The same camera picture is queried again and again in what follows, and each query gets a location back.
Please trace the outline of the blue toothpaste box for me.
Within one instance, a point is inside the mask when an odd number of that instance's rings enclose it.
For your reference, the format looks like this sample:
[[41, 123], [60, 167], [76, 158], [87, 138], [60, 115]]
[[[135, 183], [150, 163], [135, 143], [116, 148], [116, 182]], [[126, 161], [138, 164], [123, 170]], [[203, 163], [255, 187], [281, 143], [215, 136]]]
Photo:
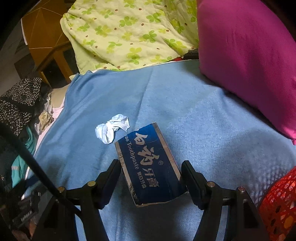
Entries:
[[122, 137], [115, 148], [135, 206], [167, 203], [187, 192], [156, 122]]

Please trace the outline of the red mesh basket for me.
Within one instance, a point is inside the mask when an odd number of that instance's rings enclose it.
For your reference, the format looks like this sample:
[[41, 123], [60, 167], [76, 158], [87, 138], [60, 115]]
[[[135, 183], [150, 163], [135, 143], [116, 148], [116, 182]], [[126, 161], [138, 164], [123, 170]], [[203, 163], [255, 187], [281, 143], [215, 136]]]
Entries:
[[295, 168], [274, 183], [258, 211], [270, 240], [295, 240]]

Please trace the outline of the blue blanket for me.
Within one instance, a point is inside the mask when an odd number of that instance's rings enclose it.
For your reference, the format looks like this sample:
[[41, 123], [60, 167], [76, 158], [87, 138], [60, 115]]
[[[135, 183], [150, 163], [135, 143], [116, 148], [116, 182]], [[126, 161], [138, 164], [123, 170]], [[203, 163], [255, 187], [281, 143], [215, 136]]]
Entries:
[[103, 144], [95, 127], [119, 113], [130, 131], [157, 123], [178, 165], [189, 160], [223, 188], [246, 187], [255, 204], [295, 166], [290, 139], [203, 76], [198, 61], [179, 61], [75, 76], [35, 153], [56, 186], [79, 188], [117, 158], [115, 145]]

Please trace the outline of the pink bed sheet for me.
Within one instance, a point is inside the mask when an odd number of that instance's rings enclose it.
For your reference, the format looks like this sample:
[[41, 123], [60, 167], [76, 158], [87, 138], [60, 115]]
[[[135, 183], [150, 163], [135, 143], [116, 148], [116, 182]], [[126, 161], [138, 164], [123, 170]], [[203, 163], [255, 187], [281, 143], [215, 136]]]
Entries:
[[41, 144], [44, 136], [63, 110], [65, 95], [69, 86], [70, 85], [68, 84], [61, 88], [54, 88], [46, 95], [43, 111], [38, 117], [39, 122], [34, 125], [35, 131], [38, 134], [35, 152]]

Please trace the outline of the black white patterned cloth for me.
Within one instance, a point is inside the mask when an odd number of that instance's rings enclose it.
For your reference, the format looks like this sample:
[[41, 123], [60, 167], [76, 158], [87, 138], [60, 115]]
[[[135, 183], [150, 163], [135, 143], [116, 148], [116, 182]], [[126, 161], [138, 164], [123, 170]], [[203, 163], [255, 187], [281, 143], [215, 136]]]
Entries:
[[41, 97], [42, 79], [25, 78], [1, 95], [1, 123], [19, 135], [35, 114]]

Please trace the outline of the wooden nightstand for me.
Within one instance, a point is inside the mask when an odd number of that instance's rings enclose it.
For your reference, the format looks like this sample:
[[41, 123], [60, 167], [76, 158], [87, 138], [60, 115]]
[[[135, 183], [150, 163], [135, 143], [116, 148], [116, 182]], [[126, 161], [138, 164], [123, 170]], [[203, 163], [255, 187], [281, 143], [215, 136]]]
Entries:
[[70, 76], [78, 73], [74, 50], [60, 25], [72, 3], [74, 1], [38, 1], [21, 18], [23, 39], [35, 69], [51, 88], [66, 86], [71, 82]]

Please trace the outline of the magenta pillow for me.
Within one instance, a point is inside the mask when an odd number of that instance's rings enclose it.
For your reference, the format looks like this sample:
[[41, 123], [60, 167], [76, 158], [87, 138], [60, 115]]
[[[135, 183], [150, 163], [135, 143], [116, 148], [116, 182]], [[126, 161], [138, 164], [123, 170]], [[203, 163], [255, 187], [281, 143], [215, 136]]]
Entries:
[[295, 140], [295, 41], [262, 1], [198, 1], [200, 70]]

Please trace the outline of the green floral quilt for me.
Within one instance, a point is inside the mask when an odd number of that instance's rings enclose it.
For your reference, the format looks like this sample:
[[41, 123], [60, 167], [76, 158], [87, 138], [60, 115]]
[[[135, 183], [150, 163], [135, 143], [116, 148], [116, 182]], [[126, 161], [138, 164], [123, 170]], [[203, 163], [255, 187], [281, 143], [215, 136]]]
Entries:
[[166, 63], [199, 45], [196, 1], [75, 1], [60, 24], [81, 74]]

